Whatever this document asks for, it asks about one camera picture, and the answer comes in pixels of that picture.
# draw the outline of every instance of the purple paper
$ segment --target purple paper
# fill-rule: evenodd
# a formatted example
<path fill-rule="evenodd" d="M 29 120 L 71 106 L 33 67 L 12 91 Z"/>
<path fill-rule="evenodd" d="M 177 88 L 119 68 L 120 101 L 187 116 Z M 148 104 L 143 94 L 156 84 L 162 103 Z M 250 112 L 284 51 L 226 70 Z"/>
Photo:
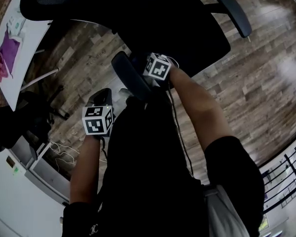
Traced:
<path fill-rule="evenodd" d="M 20 42 L 16 41 L 15 39 L 10 39 L 8 30 L 6 30 L 4 33 L 3 43 L 0 47 L 0 53 L 2 54 L 10 75 L 12 74 L 15 57 L 19 47 Z"/>
<path fill-rule="evenodd" d="M 6 69 L 5 63 L 3 61 L 3 56 L 0 53 L 0 82 L 2 82 L 2 78 L 8 78 L 9 74 Z"/>

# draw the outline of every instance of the wooden floor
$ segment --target wooden floor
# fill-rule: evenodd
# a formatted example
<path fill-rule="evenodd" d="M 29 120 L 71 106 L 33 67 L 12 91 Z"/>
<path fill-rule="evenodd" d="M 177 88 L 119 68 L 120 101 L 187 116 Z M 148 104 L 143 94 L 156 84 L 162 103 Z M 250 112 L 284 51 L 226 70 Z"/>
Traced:
<path fill-rule="evenodd" d="M 237 1 L 251 22 L 251 42 L 239 36 L 227 15 L 214 15 L 231 51 L 194 79 L 221 104 L 235 135 L 260 165 L 296 136 L 296 4 L 293 0 Z M 63 23 L 69 30 L 63 29 L 62 38 L 49 37 L 53 47 L 35 57 L 27 80 L 60 69 L 45 80 L 44 88 L 51 95 L 58 85 L 65 87 L 54 107 L 71 117 L 67 121 L 55 118 L 50 138 L 78 150 L 85 136 L 81 110 L 89 96 L 109 87 L 115 114 L 124 108 L 125 103 L 118 95 L 123 85 L 112 69 L 111 60 L 119 51 L 129 53 L 129 50 L 119 36 L 104 27 L 81 22 L 68 24 Z M 173 94 L 195 177 L 207 183 L 203 152 L 177 94 Z M 77 157 L 77 153 L 67 152 Z M 58 156 L 47 157 L 55 165 L 54 158 Z M 59 161 L 59 165 L 70 175 L 72 164 Z M 100 162 L 100 167 L 102 177 L 106 163 Z"/>

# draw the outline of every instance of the cable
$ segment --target cable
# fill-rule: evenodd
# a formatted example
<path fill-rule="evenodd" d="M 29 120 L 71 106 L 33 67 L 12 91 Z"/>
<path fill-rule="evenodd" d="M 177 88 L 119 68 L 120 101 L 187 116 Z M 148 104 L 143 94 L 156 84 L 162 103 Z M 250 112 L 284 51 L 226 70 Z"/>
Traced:
<path fill-rule="evenodd" d="M 188 162 L 189 162 L 189 165 L 190 165 L 190 167 L 191 167 L 192 176 L 194 176 L 193 167 L 192 167 L 192 162 L 191 162 L 191 159 L 189 158 L 189 156 L 188 156 L 188 154 L 187 154 L 186 147 L 185 147 L 185 144 L 184 144 L 184 140 L 183 140 L 183 137 L 182 137 L 182 134 L 181 134 L 181 129 L 180 129 L 179 121 L 178 121 L 177 111 L 176 111 L 176 107 L 175 107 L 175 105 L 174 105 L 174 99 L 173 99 L 173 96 L 172 96 L 172 93 L 171 93 L 171 90 L 170 90 L 170 83 L 168 84 L 168 86 L 169 86 L 169 88 L 168 88 L 168 92 L 169 92 L 169 95 L 170 95 L 170 98 L 171 98 L 171 103 L 172 103 L 172 106 L 173 106 L 173 112 L 174 112 L 174 118 L 175 118 L 176 123 L 177 123 L 177 128 L 178 128 L 178 131 L 179 131 L 179 135 L 180 135 L 181 143 L 182 143 L 182 145 L 183 145 L 185 155 L 186 155 L 186 157 L 187 157 L 187 159 L 188 159 Z"/>
<path fill-rule="evenodd" d="M 55 152 L 55 153 L 58 154 L 59 156 L 62 156 L 63 154 L 67 154 L 67 155 L 69 155 L 69 156 L 73 159 L 72 162 L 69 162 L 69 161 L 65 161 L 64 159 L 61 159 L 61 158 L 55 158 L 56 165 L 57 165 L 57 167 L 58 167 L 58 171 L 57 171 L 57 172 L 59 172 L 59 165 L 58 165 L 57 160 L 62 160 L 62 161 L 64 161 L 64 162 L 67 163 L 67 164 L 74 164 L 74 157 L 73 157 L 72 155 L 68 154 L 68 153 L 65 152 L 65 151 L 60 152 L 60 147 L 59 147 L 59 146 L 62 146 L 62 147 L 64 147 L 64 148 L 70 148 L 71 150 L 75 151 L 77 154 L 80 155 L 80 153 L 79 153 L 76 149 L 73 149 L 73 148 L 68 147 L 68 146 L 64 146 L 64 145 L 62 145 L 62 144 L 60 144 L 60 143 L 56 143 L 56 142 L 53 142 L 53 141 L 50 141 L 50 142 L 51 142 L 51 145 L 50 145 L 49 148 L 50 148 L 53 152 Z M 104 151 L 105 141 L 102 141 L 102 142 L 103 142 L 102 151 L 104 152 L 105 157 L 107 158 L 107 154 L 106 154 L 106 152 Z M 56 146 L 58 147 L 58 150 L 52 148 L 53 145 L 56 145 Z"/>
<path fill-rule="evenodd" d="M 167 56 L 167 58 L 170 58 L 171 60 L 173 60 L 173 61 L 175 61 L 176 62 L 176 64 L 177 64 L 177 67 L 178 68 L 180 68 L 180 65 L 179 65 L 179 63 L 174 59 L 174 58 L 172 58 L 171 56 Z"/>

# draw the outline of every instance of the white wall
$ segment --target white wall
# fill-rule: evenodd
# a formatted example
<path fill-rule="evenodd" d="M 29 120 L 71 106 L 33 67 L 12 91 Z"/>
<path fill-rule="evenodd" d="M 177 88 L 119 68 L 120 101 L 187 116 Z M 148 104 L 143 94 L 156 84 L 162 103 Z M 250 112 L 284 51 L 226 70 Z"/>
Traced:
<path fill-rule="evenodd" d="M 296 197 L 284 208 L 281 205 L 267 214 L 269 227 L 260 236 L 272 232 L 272 235 L 283 231 L 283 237 L 296 237 Z"/>
<path fill-rule="evenodd" d="M 6 163 L 9 154 L 0 153 L 0 219 L 23 237 L 60 237 L 64 207 L 30 182 L 21 165 L 15 173 Z M 1 227 L 0 236 L 15 234 L 2 234 Z"/>

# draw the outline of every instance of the desk leg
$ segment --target desk leg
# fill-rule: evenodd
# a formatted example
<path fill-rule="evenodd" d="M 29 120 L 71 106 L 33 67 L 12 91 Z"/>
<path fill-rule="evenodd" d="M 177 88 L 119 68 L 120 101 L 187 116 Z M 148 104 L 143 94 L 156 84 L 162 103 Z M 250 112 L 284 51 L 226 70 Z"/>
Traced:
<path fill-rule="evenodd" d="M 40 49 L 40 50 L 37 50 L 36 52 L 35 52 L 35 54 L 37 54 L 37 53 L 43 53 L 45 51 L 45 49 Z"/>
<path fill-rule="evenodd" d="M 58 72 L 58 71 L 59 71 L 59 69 L 55 69 L 55 70 L 53 70 L 53 71 L 51 71 L 51 72 L 48 72 L 48 73 L 45 74 L 45 75 L 42 75 L 42 76 L 36 78 L 35 80 L 29 82 L 27 85 L 24 85 L 24 86 L 20 89 L 20 91 L 22 91 L 23 89 L 28 88 L 29 86 L 31 86 L 32 84 L 38 82 L 39 80 L 42 80 L 42 79 L 44 79 L 45 77 L 50 76 L 50 75 L 52 75 L 52 74 L 54 74 L 54 73 L 56 73 L 56 72 Z"/>

